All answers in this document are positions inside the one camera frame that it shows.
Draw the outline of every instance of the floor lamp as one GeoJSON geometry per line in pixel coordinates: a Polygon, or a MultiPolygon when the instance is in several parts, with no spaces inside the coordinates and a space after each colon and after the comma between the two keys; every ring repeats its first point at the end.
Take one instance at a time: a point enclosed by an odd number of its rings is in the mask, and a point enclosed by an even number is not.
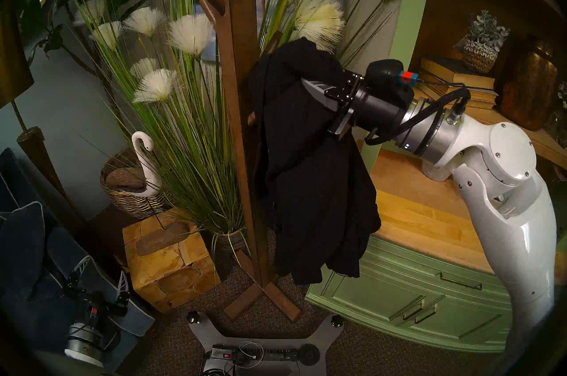
{"type": "Polygon", "coordinates": [[[29,70],[21,45],[20,32],[12,0],[0,2],[0,108],[12,104],[22,133],[17,143],[29,160],[42,175],[63,196],[75,213],[84,221],[81,214],[69,200],[61,181],[53,168],[47,149],[43,143],[44,136],[38,126],[27,128],[16,106],[16,97],[33,84],[32,73],[29,70]]]}

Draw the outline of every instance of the floor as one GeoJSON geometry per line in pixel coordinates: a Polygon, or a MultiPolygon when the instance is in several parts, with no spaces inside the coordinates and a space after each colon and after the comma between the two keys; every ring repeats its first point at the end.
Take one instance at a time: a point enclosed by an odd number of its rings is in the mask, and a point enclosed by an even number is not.
{"type": "MultiPolygon", "coordinates": [[[[225,336],[294,337],[310,336],[328,312],[303,300],[306,287],[281,278],[278,287],[302,310],[292,323],[262,296],[235,322],[223,309],[250,284],[246,274],[230,260],[222,262],[223,283],[195,300],[156,315],[148,334],[118,369],[122,376],[196,376],[204,352],[185,320],[190,310],[204,311],[225,336]]],[[[337,376],[459,375],[480,374],[497,355],[437,349],[395,338],[346,322],[327,353],[327,374],[337,376]]]]}

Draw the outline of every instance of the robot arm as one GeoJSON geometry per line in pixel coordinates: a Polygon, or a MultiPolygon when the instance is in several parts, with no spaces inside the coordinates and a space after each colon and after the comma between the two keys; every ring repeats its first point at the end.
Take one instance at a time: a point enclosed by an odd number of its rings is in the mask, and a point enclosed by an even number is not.
{"type": "Polygon", "coordinates": [[[360,126],[370,131],[367,143],[393,138],[434,170],[444,170],[445,178],[453,175],[486,259],[510,294],[513,327],[506,349],[513,349],[553,307],[555,214],[535,169],[534,147],[515,124],[484,125],[464,114],[470,98],[464,88],[436,102],[414,102],[415,80],[401,62],[382,60],[371,63],[364,77],[345,71],[344,87],[303,84],[338,113],[331,133],[341,137],[360,126]],[[446,109],[452,100],[455,105],[446,109]],[[377,132],[381,137],[373,138],[377,132]]]}

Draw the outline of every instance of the lamp shade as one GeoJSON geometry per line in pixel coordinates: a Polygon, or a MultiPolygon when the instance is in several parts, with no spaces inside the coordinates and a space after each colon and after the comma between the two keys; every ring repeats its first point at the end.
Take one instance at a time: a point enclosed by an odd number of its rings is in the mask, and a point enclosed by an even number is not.
{"type": "Polygon", "coordinates": [[[0,2],[0,108],[33,84],[12,0],[0,2]]]}

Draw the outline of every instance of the woven planter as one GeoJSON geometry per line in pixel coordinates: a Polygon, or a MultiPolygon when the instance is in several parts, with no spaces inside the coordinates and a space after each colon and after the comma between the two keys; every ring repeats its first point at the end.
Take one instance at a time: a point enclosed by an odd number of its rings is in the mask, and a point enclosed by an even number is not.
{"type": "Polygon", "coordinates": [[[106,185],[106,177],[111,172],[126,167],[140,167],[140,162],[132,149],[125,149],[118,152],[108,160],[100,172],[100,184],[116,208],[138,219],[146,219],[150,216],[154,216],[156,213],[161,213],[171,208],[171,205],[169,205],[163,193],[163,189],[155,196],[140,198],[126,191],[106,185]]]}
{"type": "Polygon", "coordinates": [[[237,252],[238,250],[248,252],[242,231],[236,231],[230,234],[217,234],[216,236],[216,249],[230,252],[233,250],[234,252],[237,252]]]}
{"type": "Polygon", "coordinates": [[[496,57],[498,52],[483,43],[467,40],[464,45],[464,65],[480,74],[486,74],[492,69],[496,57]]]}

